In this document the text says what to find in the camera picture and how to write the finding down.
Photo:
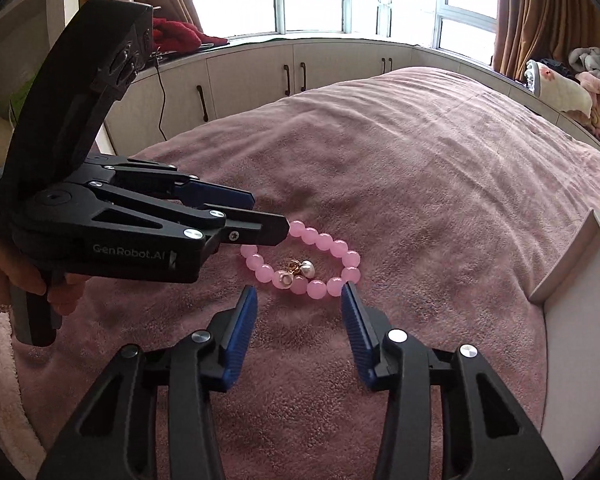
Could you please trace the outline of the left hand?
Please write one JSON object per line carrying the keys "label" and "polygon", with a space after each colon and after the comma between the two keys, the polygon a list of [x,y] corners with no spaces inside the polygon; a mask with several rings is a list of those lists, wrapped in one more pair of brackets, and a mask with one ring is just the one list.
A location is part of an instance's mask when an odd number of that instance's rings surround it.
{"label": "left hand", "polygon": [[10,306],[10,286],[36,296],[45,296],[53,309],[66,316],[76,310],[89,276],[67,273],[47,286],[38,269],[17,249],[0,240],[0,310]]}

